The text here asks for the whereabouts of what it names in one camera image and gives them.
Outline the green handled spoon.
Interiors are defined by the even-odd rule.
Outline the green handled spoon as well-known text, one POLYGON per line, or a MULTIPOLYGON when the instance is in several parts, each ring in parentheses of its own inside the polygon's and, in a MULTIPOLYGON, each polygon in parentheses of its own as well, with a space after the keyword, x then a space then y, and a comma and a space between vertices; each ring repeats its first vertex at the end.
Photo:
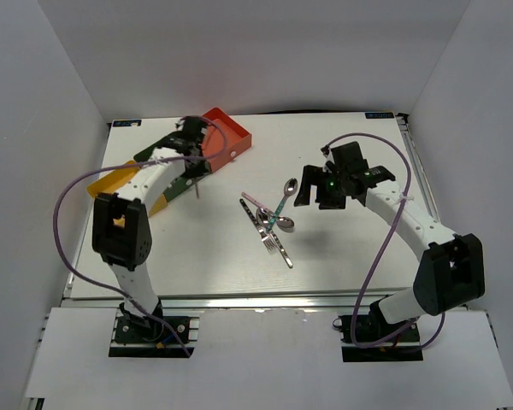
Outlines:
POLYGON ((295 196, 298 192, 298 180, 296 178, 288 179, 283 188, 283 197, 281 198, 279 204, 277 205, 274 216, 271 218, 271 222, 269 226, 265 228, 265 232, 269 233, 273 230, 275 221, 280 217, 281 211, 285 207, 287 201, 295 196))

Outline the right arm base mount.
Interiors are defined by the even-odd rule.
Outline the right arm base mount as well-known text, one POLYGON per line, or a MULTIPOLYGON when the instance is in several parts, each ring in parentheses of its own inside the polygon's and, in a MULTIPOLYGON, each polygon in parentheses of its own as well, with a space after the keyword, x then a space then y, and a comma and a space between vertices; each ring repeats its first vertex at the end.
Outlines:
MULTIPOLYGON (((357 316, 355 335, 360 343, 372 343, 402 325, 386 325, 380 328, 371 322, 368 314, 357 316)), ((340 333, 342 360, 344 363, 387 363, 423 361, 420 349, 420 333, 416 324, 390 337, 372 348, 358 348, 351 340, 351 315, 341 315, 332 322, 332 328, 340 333)))

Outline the green tray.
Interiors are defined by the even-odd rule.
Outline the green tray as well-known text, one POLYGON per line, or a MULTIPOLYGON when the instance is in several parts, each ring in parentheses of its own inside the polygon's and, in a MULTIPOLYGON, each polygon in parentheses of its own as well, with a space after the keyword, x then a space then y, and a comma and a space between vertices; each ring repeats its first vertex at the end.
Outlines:
MULTIPOLYGON (((148 161, 154 148, 158 148, 156 143, 139 151, 133 159, 136 162, 148 161)), ((211 168, 208 161, 188 161, 186 171, 175 179, 163 194, 170 202, 209 174, 211 174, 211 168)))

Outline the pink handled spoon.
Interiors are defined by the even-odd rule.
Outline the pink handled spoon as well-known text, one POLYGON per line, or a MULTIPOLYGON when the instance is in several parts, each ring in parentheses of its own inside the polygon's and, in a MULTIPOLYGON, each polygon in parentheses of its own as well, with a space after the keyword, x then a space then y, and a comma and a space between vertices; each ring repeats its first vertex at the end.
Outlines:
POLYGON ((252 205, 255 205, 256 208, 257 208, 257 212, 259 214, 266 215, 269 219, 274 215, 274 212, 272 210, 270 210, 268 207, 263 205, 261 202, 259 202, 257 199, 255 199, 254 197, 250 196, 246 192, 242 192, 241 196, 245 200, 249 201, 252 205))

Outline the red tray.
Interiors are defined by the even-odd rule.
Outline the red tray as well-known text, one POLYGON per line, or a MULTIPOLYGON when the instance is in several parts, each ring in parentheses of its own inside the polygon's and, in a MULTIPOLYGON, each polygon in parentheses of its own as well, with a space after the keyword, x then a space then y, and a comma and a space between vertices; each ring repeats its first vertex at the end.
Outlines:
MULTIPOLYGON (((203 117, 216 123, 227 137, 226 151, 209 160, 211 172, 216 173, 252 146, 252 135, 220 108, 212 108, 203 117)), ((207 126, 207 135, 202 143, 203 155, 214 155, 222 148, 223 138, 221 133, 213 126, 207 126)))

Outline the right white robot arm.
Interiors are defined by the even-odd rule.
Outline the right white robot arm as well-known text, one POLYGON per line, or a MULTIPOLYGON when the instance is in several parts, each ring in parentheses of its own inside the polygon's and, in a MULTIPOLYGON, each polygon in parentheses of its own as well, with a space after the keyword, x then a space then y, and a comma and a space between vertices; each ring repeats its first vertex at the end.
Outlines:
POLYGON ((414 204, 387 168, 369 166, 358 143, 321 151, 327 161, 304 167, 295 206, 315 201, 324 210, 343 209, 347 199, 357 200, 400 236, 419 263, 410 287, 373 302, 367 318, 350 326, 352 343, 384 343, 413 319, 440 315, 484 295, 483 248, 476 235, 460 235, 414 204))

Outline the silver fork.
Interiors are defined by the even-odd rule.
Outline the silver fork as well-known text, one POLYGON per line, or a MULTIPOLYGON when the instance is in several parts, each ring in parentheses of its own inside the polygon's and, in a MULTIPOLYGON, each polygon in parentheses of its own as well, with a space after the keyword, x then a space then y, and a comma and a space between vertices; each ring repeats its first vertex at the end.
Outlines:
POLYGON ((259 225, 258 231, 260 233, 262 242, 264 246, 269 250, 273 250, 276 247, 275 241, 269 234, 265 232, 265 228, 268 226, 269 219, 266 213, 261 212, 260 210, 256 211, 256 220, 259 225))

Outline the yellow tray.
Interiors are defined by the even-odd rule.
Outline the yellow tray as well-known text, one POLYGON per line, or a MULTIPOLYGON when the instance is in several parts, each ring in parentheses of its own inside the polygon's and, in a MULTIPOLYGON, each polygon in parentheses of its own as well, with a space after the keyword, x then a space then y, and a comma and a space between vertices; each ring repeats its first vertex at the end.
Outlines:
POLYGON ((92 198, 98 194, 115 194, 120 199, 133 201, 139 199, 147 209, 149 217, 164 209, 168 200, 163 192, 176 178, 176 169, 173 163, 156 163, 141 166, 130 160, 119 169, 106 173, 86 190, 92 198))

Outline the aluminium table frame rail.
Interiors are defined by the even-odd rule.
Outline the aluminium table frame rail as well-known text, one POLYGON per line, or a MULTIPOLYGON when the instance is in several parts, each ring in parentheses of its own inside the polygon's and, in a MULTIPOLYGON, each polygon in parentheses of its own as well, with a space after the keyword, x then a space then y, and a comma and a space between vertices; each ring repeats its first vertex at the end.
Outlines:
MULTIPOLYGON (((372 302, 381 299, 386 294, 370 291, 361 302, 361 308, 366 309, 372 302)), ((247 294, 223 296, 164 296, 162 307, 166 310, 205 310, 205 309, 340 309, 354 307, 357 293, 302 293, 302 294, 247 294)), ((104 298, 64 298, 61 308, 114 308, 121 299, 116 297, 104 298)))

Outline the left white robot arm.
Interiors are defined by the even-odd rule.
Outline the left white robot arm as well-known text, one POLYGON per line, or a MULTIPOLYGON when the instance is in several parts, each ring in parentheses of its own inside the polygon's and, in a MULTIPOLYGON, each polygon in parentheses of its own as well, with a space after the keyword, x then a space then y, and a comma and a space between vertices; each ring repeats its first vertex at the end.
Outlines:
POLYGON ((138 170, 131 179, 112 193, 99 193, 94 202, 92 248, 111 267, 125 298, 121 311, 135 320, 134 330, 146 341, 159 338, 164 323, 146 266, 150 211, 171 184, 209 173, 203 158, 207 127, 201 117, 181 119, 175 131, 135 155, 138 170))

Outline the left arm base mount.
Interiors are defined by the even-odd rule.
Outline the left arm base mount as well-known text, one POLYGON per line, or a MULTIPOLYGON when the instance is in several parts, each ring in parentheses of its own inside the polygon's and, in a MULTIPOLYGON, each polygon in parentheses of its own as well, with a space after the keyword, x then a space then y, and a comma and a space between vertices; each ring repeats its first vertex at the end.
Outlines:
MULTIPOLYGON (((190 354, 198 339, 199 317, 173 315, 163 317, 175 330, 190 354)), ((161 324, 144 328, 129 321, 117 311, 111 340, 110 358, 139 359, 187 359, 185 350, 178 343, 173 332, 161 324)))

